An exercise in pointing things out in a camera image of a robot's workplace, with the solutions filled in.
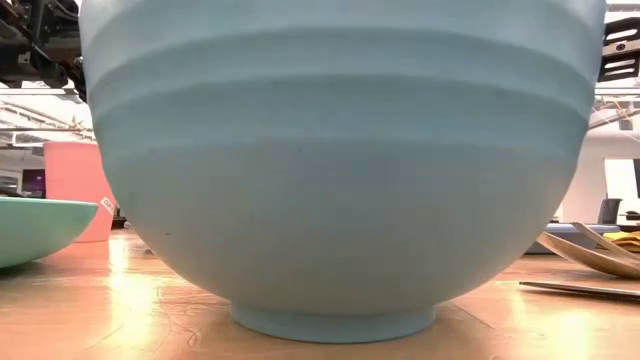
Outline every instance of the coral pink vase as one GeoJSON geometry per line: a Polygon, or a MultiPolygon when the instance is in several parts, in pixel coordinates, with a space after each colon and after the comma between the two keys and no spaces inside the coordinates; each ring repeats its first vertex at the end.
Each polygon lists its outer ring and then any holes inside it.
{"type": "Polygon", "coordinates": [[[76,241],[107,240],[116,202],[102,170],[98,146],[81,142],[48,142],[44,145],[44,164],[48,199],[98,204],[96,216],[76,241]]]}

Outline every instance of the yellow object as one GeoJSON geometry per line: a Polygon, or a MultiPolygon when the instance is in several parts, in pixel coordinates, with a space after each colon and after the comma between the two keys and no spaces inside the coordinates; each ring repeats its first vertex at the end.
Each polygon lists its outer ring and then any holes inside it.
{"type": "Polygon", "coordinates": [[[604,237],[627,251],[640,253],[640,231],[608,233],[604,237]]]}

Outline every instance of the bowl foot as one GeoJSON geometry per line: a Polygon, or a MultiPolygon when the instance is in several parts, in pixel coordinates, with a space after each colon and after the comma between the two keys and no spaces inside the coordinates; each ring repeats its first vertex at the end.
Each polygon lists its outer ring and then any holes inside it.
{"type": "Polygon", "coordinates": [[[271,336],[319,343],[363,343],[389,340],[427,328],[434,307],[386,315],[317,316],[292,314],[232,304],[231,317],[241,325],[271,336]]]}

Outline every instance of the large ceramic bowl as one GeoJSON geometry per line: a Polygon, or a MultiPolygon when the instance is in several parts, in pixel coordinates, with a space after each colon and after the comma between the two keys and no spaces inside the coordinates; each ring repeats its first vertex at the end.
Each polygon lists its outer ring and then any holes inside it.
{"type": "Polygon", "coordinates": [[[85,0],[118,203],[268,334],[406,335],[521,255],[573,175],[602,0],[85,0]]]}
{"type": "Polygon", "coordinates": [[[89,225],[92,203],[0,197],[0,268],[62,250],[89,225]]]}

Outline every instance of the table surface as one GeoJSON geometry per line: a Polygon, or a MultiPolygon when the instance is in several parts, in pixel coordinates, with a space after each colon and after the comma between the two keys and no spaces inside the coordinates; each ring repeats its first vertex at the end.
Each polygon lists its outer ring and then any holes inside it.
{"type": "Polygon", "coordinates": [[[526,289],[520,280],[640,290],[556,256],[523,257],[440,305],[417,335],[322,345],[235,324],[228,302],[176,275],[131,233],[0,272],[0,359],[631,359],[640,304],[526,289]]]}

